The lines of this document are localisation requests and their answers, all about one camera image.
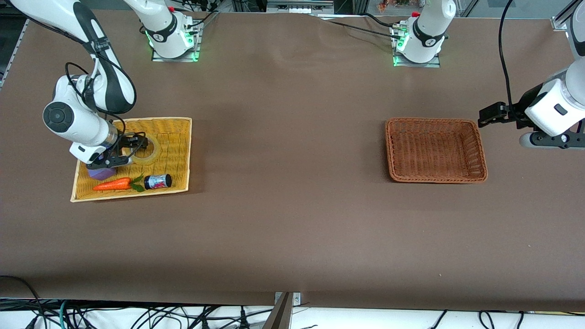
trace yellow wicker basket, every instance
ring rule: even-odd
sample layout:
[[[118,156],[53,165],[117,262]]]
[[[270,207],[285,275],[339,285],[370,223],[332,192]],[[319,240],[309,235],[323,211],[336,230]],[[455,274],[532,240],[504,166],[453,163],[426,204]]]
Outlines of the yellow wicker basket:
[[[119,191],[94,191],[93,187],[103,183],[92,179],[85,164],[78,161],[73,181],[73,193],[71,202],[109,200],[115,198],[129,198],[152,196],[158,194],[170,194],[184,192],[189,189],[189,160],[191,153],[191,118],[142,118],[125,119],[126,131],[146,132],[149,139],[154,137],[155,143],[149,141],[146,150],[136,152],[138,158],[148,157],[156,153],[154,161],[138,161],[129,166],[116,168],[116,175],[105,181],[116,180],[123,177],[137,178],[141,175],[170,174],[173,185],[166,189]],[[114,121],[118,129],[122,129],[122,123]]]

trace white floor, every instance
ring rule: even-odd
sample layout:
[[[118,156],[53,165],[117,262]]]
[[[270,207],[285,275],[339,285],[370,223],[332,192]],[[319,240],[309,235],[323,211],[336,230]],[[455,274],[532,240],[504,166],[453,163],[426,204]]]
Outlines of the white floor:
[[[267,310],[270,306],[246,307],[247,313]],[[201,307],[186,307],[187,314],[197,316]],[[130,329],[136,319],[144,313],[143,309],[124,309],[108,311],[92,311],[87,313],[87,319],[96,329]],[[291,329],[306,329],[317,325],[315,329],[429,329],[441,314],[441,311],[417,310],[366,310],[366,309],[323,309],[317,307],[296,307],[293,311]],[[239,306],[225,306],[217,309],[210,317],[239,317]],[[250,317],[252,325],[261,323],[268,317],[268,313]],[[491,313],[495,329],[515,329],[519,314]],[[31,311],[0,311],[0,329],[23,329],[34,318]],[[187,322],[181,318],[181,327],[187,328]],[[230,322],[229,320],[210,321],[211,329]],[[49,322],[50,329],[60,329]],[[226,329],[237,328],[231,325]],[[41,319],[37,320],[35,328],[44,328]],[[441,321],[438,329],[482,329],[477,312],[449,311]],[[550,328],[585,328],[585,317],[571,315],[525,314],[521,329],[550,329]],[[179,322],[165,318],[156,326],[156,329],[180,329]]]

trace orange carrot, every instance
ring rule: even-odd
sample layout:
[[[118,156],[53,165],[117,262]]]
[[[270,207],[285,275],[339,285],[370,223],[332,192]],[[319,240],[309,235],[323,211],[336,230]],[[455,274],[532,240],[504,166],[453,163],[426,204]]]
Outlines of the orange carrot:
[[[94,186],[94,191],[128,190],[130,189],[130,177],[124,177]]]

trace toy carrot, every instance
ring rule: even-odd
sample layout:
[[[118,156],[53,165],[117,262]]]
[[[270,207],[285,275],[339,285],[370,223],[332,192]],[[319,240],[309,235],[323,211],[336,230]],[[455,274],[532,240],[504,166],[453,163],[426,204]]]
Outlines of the toy carrot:
[[[131,179],[130,177],[124,177],[112,181],[107,181],[106,183],[101,183],[99,185],[94,186],[94,191],[110,191],[110,190],[129,190],[134,189],[138,192],[143,192],[144,187],[135,184],[138,181],[141,181],[143,175],[136,179]]]

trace wicker basket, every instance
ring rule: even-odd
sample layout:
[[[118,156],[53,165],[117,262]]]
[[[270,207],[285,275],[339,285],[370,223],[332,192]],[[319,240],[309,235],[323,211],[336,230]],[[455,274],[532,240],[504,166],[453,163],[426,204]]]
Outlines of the wicker basket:
[[[152,196],[157,194],[179,193],[189,189],[189,159],[191,153],[191,118],[142,118],[125,119],[126,131],[146,132],[154,136],[156,143],[149,143],[146,150],[136,152],[136,157],[145,158],[152,153],[153,147],[159,147],[158,155],[153,162],[145,164],[132,163],[129,166],[116,168],[116,175],[106,181],[122,177],[136,178],[140,175],[171,174],[173,185],[166,189],[146,190],[137,192],[130,190],[94,191],[93,187],[101,183],[92,179],[84,163],[77,162],[71,202],[109,200],[115,198]],[[119,121],[114,121],[118,129],[122,129]]]
[[[486,160],[475,122],[391,118],[386,122],[390,176],[412,183],[482,183]]]

